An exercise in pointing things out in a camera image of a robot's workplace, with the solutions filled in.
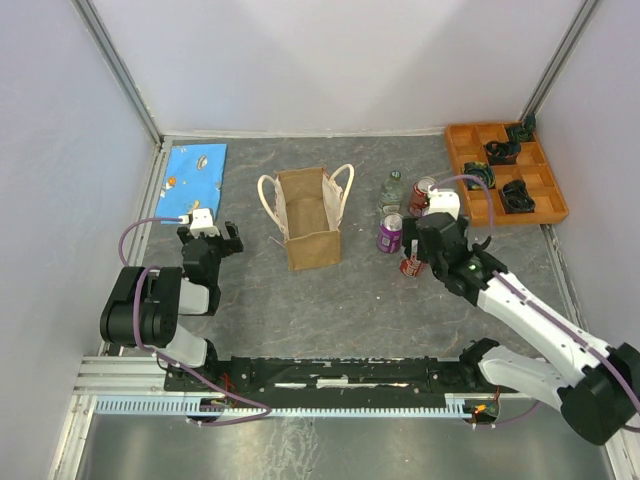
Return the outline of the red soda can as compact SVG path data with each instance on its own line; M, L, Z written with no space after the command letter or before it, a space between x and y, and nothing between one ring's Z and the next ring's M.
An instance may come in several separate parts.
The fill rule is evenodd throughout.
M418 277L424 269L424 263L415 253L403 258L400 263L400 271L407 277Z

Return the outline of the silver soda can front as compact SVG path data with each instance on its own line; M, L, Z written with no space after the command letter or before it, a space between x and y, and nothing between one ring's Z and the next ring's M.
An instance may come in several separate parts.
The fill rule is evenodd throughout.
M408 212L413 217L421 217L429 207L429 189L436 183L432 177L425 176L418 179L412 187L408 202Z

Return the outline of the purple soda can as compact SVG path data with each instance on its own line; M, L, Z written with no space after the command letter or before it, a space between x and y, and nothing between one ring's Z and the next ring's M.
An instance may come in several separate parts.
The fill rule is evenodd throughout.
M403 217L399 213L390 213L380 221L377 237L378 249L386 254L396 253L402 245Z

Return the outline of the brown paper bag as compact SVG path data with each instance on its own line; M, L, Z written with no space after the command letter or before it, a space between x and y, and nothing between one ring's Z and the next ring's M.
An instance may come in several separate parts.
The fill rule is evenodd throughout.
M283 235L291 271L341 261L341 223L354 178L355 168L347 163L333 173L314 167L258 179L259 199Z

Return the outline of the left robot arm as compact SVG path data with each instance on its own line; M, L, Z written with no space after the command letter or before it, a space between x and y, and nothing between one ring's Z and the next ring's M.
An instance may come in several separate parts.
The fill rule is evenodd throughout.
M187 367L187 379L209 390L221 378L213 343L179 324L181 316L213 316L219 306L218 285L224 258L244 251L237 225L225 223L223 236L213 224L195 232L177 229L182 243L180 267L122 268L100 318L102 339L114 346L156 351L172 364Z

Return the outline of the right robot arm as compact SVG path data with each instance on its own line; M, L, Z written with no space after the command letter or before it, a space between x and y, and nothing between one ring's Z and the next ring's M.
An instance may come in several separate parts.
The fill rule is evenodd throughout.
M446 289L502 321L542 355L502 345L462 362L460 382L519 391L560 412L581 438L602 446L639 413L639 352L613 347L536 297L484 244L470 244L467 222L449 213L402 220L402 241Z

